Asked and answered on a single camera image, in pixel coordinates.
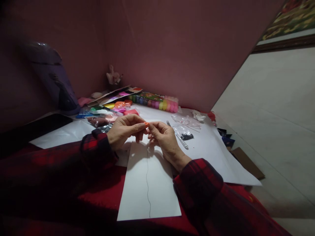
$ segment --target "right hand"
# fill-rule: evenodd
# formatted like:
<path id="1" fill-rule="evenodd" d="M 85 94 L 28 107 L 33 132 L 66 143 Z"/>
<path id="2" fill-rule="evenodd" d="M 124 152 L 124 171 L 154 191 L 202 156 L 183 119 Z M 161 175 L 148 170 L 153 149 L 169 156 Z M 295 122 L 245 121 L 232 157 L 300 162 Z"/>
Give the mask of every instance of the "right hand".
<path id="1" fill-rule="evenodd" d="M 155 121 L 149 125 L 150 143 L 158 143 L 162 149 L 163 156 L 168 160 L 178 172 L 191 161 L 178 146 L 176 136 L 172 127 L 167 124 Z"/>

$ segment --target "sleeve cuff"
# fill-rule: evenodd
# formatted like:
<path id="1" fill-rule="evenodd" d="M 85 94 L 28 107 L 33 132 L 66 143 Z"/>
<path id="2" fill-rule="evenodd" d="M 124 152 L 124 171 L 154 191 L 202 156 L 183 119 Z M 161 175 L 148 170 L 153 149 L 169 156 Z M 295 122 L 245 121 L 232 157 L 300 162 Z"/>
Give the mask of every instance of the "sleeve cuff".
<path id="1" fill-rule="evenodd" d="M 204 218 L 223 186 L 222 177 L 204 159 L 190 161 L 173 182 L 185 208 Z"/>
<path id="2" fill-rule="evenodd" d="M 83 161 L 89 168 L 112 167 L 118 158 L 109 145 L 107 134 L 99 129 L 83 137 L 80 147 Z"/>

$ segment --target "finger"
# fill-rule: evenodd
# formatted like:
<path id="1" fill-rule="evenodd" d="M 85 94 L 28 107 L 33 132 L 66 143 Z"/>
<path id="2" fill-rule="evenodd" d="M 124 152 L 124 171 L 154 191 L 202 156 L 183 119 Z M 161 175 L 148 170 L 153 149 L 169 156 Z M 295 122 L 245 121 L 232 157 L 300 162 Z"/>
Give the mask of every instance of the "finger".
<path id="1" fill-rule="evenodd" d="M 161 133 L 160 131 L 158 131 L 158 129 L 155 127 L 155 125 L 153 124 L 154 122 L 150 122 L 150 125 L 149 125 L 149 130 L 150 130 L 150 133 L 156 137 L 157 139 L 159 139 L 159 137 L 161 136 Z"/>
<path id="2" fill-rule="evenodd" d="M 154 121 L 154 122 L 150 122 L 152 123 L 160 133 L 164 133 L 166 130 L 168 129 L 172 129 L 172 127 L 168 126 L 167 124 L 160 122 L 160 121 Z"/>
<path id="3" fill-rule="evenodd" d="M 138 116 L 136 114 L 129 114 L 129 115 L 126 115 L 123 117 L 124 117 L 124 120 L 128 126 L 145 122 L 145 120 L 143 118 L 141 118 L 140 116 Z"/>
<path id="4" fill-rule="evenodd" d="M 144 123 L 135 124 L 133 126 L 128 126 L 127 128 L 127 135 L 135 134 L 143 129 L 145 129 Z"/>
<path id="5" fill-rule="evenodd" d="M 140 141 L 143 140 L 143 132 L 144 132 L 144 130 L 138 132 L 138 134 L 139 134 L 139 140 L 140 140 Z"/>

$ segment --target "wrist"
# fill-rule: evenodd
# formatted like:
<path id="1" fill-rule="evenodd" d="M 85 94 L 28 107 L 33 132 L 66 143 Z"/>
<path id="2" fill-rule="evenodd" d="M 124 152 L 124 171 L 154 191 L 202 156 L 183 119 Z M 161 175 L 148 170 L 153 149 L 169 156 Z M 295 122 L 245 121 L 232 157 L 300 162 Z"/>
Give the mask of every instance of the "wrist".
<path id="1" fill-rule="evenodd" d="M 172 165 L 175 167 L 175 169 L 181 173 L 183 168 L 191 161 L 192 159 L 187 156 L 183 151 L 180 153 L 177 153 L 173 159 Z"/>

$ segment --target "pen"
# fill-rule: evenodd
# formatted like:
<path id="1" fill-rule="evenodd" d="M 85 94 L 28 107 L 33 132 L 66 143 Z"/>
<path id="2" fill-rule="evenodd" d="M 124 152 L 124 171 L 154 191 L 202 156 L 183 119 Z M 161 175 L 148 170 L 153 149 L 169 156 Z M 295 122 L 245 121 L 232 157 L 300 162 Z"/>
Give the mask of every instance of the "pen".
<path id="1" fill-rule="evenodd" d="M 112 112 L 112 113 L 115 113 L 117 116 L 123 116 L 123 115 L 124 115 L 123 113 L 120 113 L 120 112 L 118 112 L 118 111 L 114 111 L 114 110 L 112 110 L 112 109 L 109 109 L 109 108 L 107 108 L 107 107 L 104 107 L 103 105 L 98 105 L 98 106 L 100 106 L 102 109 L 105 109 L 105 110 L 108 110 L 108 111 L 110 111 L 110 112 Z"/>

